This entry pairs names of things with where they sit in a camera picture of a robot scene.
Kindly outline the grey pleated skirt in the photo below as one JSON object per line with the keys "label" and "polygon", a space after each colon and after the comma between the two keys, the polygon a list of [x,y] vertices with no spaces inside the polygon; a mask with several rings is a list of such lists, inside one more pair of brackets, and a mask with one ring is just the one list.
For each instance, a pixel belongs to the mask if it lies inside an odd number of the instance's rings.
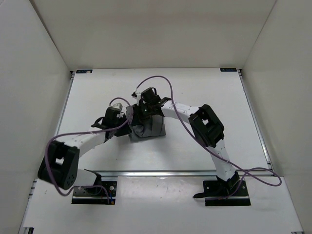
{"label": "grey pleated skirt", "polygon": [[138,114],[135,114],[133,106],[126,107],[126,115],[131,120],[131,133],[129,134],[131,143],[166,136],[164,117],[154,115],[140,120]]}

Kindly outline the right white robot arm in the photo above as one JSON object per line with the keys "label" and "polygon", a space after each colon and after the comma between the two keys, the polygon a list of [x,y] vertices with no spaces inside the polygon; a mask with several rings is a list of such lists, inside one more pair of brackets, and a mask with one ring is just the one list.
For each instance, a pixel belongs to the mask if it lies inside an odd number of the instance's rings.
{"label": "right white robot arm", "polygon": [[230,195],[236,190],[239,176],[229,163],[224,126],[209,105],[198,107],[173,102],[169,97],[161,98],[152,87],[141,93],[134,91],[132,97],[136,99],[136,104],[127,108],[127,115],[133,117],[131,127],[135,140],[165,136],[166,117],[188,123],[195,139],[210,151],[217,172],[219,191]]}

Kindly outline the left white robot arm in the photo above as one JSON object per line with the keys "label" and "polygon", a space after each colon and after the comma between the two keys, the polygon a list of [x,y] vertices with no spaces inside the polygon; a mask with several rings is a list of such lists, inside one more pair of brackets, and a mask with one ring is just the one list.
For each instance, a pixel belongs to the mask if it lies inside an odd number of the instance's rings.
{"label": "left white robot arm", "polygon": [[81,186],[89,193],[97,194],[102,188],[101,180],[97,179],[98,175],[95,172],[79,169],[79,159],[111,138],[130,132],[121,103],[110,106],[105,115],[91,126],[91,130],[71,133],[74,137],[66,142],[54,138],[47,143],[38,178],[54,184],[58,189],[68,190],[74,186]]}

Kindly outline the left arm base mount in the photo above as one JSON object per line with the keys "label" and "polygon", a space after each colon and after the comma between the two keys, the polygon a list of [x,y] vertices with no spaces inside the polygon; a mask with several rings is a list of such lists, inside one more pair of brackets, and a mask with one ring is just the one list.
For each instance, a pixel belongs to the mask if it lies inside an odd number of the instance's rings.
{"label": "left arm base mount", "polygon": [[117,177],[104,177],[101,174],[88,171],[94,176],[90,188],[74,188],[72,204],[83,205],[115,205],[117,195]]}

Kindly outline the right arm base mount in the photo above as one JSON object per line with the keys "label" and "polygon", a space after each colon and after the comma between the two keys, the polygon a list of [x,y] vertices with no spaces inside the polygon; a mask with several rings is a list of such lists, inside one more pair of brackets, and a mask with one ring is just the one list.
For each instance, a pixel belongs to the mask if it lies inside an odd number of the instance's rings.
{"label": "right arm base mount", "polygon": [[203,192],[193,195],[204,199],[206,207],[251,206],[246,181],[238,182],[231,190],[217,180],[204,180]]}

